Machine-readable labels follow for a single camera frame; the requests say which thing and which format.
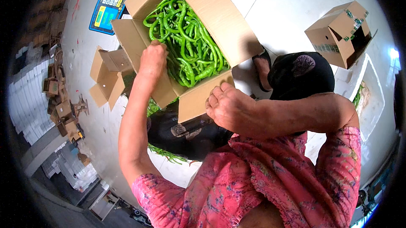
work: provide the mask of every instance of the foot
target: foot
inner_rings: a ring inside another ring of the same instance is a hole
[[[271,85],[268,82],[268,73],[270,71],[268,60],[257,57],[254,59],[254,64],[258,71],[259,80],[261,81],[262,87],[265,90],[272,90]]]

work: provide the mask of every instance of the hand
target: hand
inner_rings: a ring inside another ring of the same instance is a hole
[[[247,136],[255,123],[253,109],[256,101],[229,83],[216,86],[206,100],[206,113],[214,122],[234,133]]]
[[[158,81],[166,68],[166,45],[154,40],[144,49],[141,56],[140,70],[138,74],[152,81]]]

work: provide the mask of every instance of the sandal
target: sandal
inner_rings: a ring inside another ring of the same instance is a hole
[[[265,49],[265,47],[264,46],[262,46],[262,48],[263,48],[263,52],[262,53],[260,53],[259,55],[256,55],[256,56],[253,56],[252,57],[252,63],[254,63],[254,59],[256,59],[256,58],[263,58],[263,59],[266,59],[267,61],[268,61],[268,64],[269,64],[269,70],[271,70],[271,58],[269,57],[269,54],[268,54],[268,51],[266,51],[266,49]],[[254,63],[254,66],[255,66],[255,71],[256,71],[256,77],[258,78],[258,83],[259,83],[259,87],[261,88],[261,90],[263,91],[263,92],[265,92],[265,93],[268,93],[268,92],[270,92],[271,90],[265,90],[264,88],[263,88],[263,86],[262,86],[262,83],[261,83],[261,79],[259,78],[259,74],[258,74],[258,69],[256,68],[256,64]]]

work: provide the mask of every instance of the long green pepper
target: long green pepper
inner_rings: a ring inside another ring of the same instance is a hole
[[[230,65],[185,0],[163,0],[143,21],[149,37],[167,44],[168,75],[182,86],[218,74]]]

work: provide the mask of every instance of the pink floral shirt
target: pink floral shirt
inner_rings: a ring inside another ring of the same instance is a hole
[[[234,134],[207,155],[187,189],[153,174],[132,192],[158,227],[236,227],[268,199],[285,227],[348,227],[358,199],[360,131],[327,134],[314,166],[304,156],[307,133],[258,141]]]

